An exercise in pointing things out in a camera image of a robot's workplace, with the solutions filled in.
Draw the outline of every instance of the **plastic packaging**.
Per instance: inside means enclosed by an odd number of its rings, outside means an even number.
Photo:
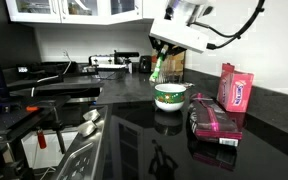
[[[197,139],[238,146],[242,132],[213,99],[198,93],[191,96],[190,100],[190,125]]]

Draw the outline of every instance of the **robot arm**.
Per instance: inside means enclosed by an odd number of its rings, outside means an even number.
[[[168,45],[168,54],[174,55],[186,49],[203,53],[206,49],[214,50],[225,47],[235,39],[240,39],[241,35],[255,21],[258,14],[264,11],[264,2],[265,0],[259,0],[253,15],[238,32],[233,35],[225,35],[207,24],[196,22],[197,18],[212,12],[213,7],[207,4],[207,0],[170,0],[165,16],[156,18],[153,22],[150,32],[153,48],[160,52],[161,47]],[[222,45],[210,44],[207,35],[190,28],[193,24],[208,28],[218,35],[230,39]]]

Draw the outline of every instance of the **green bowl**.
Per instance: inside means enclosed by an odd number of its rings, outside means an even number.
[[[185,101],[186,88],[178,84],[159,84],[155,86],[155,103],[167,112],[179,110]]]

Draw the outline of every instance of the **white cabinet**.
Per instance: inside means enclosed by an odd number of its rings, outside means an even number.
[[[143,0],[6,0],[11,21],[115,24],[143,17]]]
[[[143,18],[154,19],[164,16],[169,0],[143,0]]]
[[[11,21],[60,23],[57,0],[6,0]]]

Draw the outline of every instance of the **kitchen appliance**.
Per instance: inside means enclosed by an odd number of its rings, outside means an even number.
[[[152,57],[151,56],[141,56],[140,57],[140,73],[150,73],[152,66]]]

